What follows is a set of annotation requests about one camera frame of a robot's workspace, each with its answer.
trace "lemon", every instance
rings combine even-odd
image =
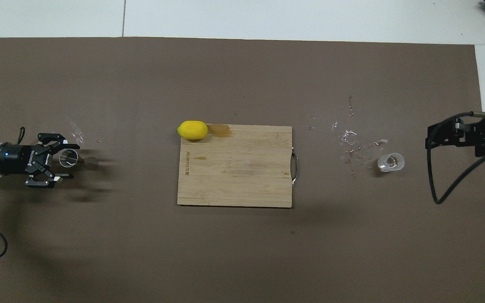
[[[207,135],[208,128],[202,121],[189,120],[181,123],[177,127],[177,132],[186,140],[199,140]]]

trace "bamboo cutting board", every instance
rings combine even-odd
[[[181,138],[178,205],[291,207],[291,126],[208,125]]]

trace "cutting board handle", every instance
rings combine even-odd
[[[291,158],[295,159],[295,176],[291,174],[293,176],[291,177],[291,185],[294,186],[298,176],[298,157],[295,154],[295,148],[293,146],[291,147]]]

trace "stain on cutting board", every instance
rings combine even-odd
[[[227,138],[233,137],[231,127],[227,124],[207,124],[208,131],[215,137]]]

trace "robotic arm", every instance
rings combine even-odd
[[[69,144],[61,134],[40,133],[38,140],[35,145],[0,143],[0,178],[9,174],[29,175],[25,185],[40,188],[53,188],[63,178],[73,178],[70,174],[50,171],[52,156],[63,149],[80,149],[80,146]],[[46,180],[37,178],[42,174]]]
[[[480,117],[477,123],[466,124],[462,117]],[[450,185],[441,198],[435,193],[432,171],[432,149],[439,146],[475,146],[475,156],[479,159],[469,166],[460,176]],[[456,186],[471,171],[485,162],[485,112],[465,112],[453,115],[440,123],[428,127],[428,137],[426,138],[426,157],[428,164],[429,187],[435,203],[441,204]]]

